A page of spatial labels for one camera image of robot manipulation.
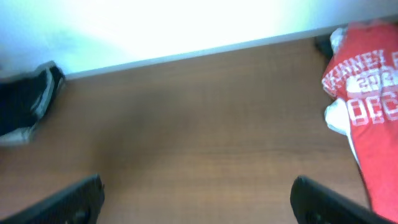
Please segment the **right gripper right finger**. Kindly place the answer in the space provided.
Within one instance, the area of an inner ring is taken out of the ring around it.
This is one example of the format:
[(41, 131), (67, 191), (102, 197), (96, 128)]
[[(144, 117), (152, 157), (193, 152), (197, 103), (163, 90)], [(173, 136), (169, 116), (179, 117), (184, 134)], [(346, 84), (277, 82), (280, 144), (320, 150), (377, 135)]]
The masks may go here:
[(290, 204), (299, 224), (394, 223), (304, 175), (293, 182)]

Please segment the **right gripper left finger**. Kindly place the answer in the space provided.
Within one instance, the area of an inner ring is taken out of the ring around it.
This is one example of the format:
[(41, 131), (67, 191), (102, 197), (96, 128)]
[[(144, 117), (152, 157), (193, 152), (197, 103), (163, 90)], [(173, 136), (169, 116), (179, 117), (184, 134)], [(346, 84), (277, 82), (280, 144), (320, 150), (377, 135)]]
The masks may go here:
[(1, 223), (96, 223), (104, 200), (104, 184), (95, 174), (1, 220)]

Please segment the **black shorts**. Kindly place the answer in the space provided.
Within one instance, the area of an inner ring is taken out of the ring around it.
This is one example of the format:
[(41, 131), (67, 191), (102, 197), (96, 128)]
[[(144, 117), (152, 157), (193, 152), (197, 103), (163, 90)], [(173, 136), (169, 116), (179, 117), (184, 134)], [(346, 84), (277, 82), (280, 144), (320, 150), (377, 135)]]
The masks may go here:
[(53, 61), (39, 65), (33, 72), (1, 83), (1, 135), (19, 128), (38, 125), (45, 118), (65, 75)]

